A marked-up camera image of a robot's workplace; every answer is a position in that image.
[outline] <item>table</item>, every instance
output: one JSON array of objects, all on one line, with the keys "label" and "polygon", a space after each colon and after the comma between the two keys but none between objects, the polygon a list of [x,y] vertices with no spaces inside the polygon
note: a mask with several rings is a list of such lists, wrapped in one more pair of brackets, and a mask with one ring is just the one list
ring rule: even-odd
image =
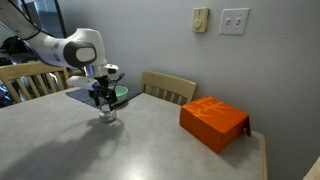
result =
[{"label": "table", "polygon": [[141,94],[104,124],[65,92],[0,109],[0,179],[264,178],[260,133],[218,155],[180,127],[178,105]]}]

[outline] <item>orange box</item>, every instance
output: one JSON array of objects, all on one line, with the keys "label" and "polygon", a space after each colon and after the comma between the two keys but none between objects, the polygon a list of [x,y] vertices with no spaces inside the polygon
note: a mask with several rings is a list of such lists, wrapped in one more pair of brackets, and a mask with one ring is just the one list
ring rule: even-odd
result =
[{"label": "orange box", "polygon": [[216,153],[240,136],[244,129],[251,136],[247,113],[210,96],[183,105],[180,125]]}]

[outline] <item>wooden chair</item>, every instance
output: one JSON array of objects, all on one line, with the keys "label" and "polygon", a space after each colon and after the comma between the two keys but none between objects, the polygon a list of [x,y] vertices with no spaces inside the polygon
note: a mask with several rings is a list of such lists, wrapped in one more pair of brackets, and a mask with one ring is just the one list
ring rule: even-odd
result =
[{"label": "wooden chair", "polygon": [[64,90],[68,88],[64,83],[68,78],[65,67],[49,66],[42,62],[0,67],[0,79],[16,103],[22,102],[21,96],[30,100]]},{"label": "wooden chair", "polygon": [[303,180],[317,180],[320,178],[320,157],[313,164],[307,175],[303,178]]},{"label": "wooden chair", "polygon": [[183,105],[190,102],[196,83],[158,72],[145,71],[141,77],[141,90],[158,98]]}]

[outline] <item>white wall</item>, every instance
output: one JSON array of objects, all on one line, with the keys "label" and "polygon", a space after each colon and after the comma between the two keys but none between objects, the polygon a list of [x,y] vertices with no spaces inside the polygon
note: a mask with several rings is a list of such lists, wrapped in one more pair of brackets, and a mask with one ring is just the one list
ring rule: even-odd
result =
[{"label": "white wall", "polygon": [[0,25],[0,46],[2,45],[3,41],[8,37],[13,36],[11,31]]},{"label": "white wall", "polygon": [[[60,0],[69,34],[101,32],[109,63],[138,88],[143,70],[198,83],[248,112],[266,136],[269,179],[301,179],[320,155],[318,0]],[[191,32],[192,9],[211,10],[208,31]],[[219,35],[222,10],[251,8],[244,36]]]}]

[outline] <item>switch plate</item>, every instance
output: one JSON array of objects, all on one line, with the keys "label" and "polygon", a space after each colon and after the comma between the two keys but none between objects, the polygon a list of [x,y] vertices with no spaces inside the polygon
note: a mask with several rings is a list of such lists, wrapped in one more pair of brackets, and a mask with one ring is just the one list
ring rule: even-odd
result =
[{"label": "switch plate", "polygon": [[206,32],[208,27],[208,8],[194,8],[192,19],[193,32]]},{"label": "switch plate", "polygon": [[224,9],[219,34],[243,35],[250,8]]}]

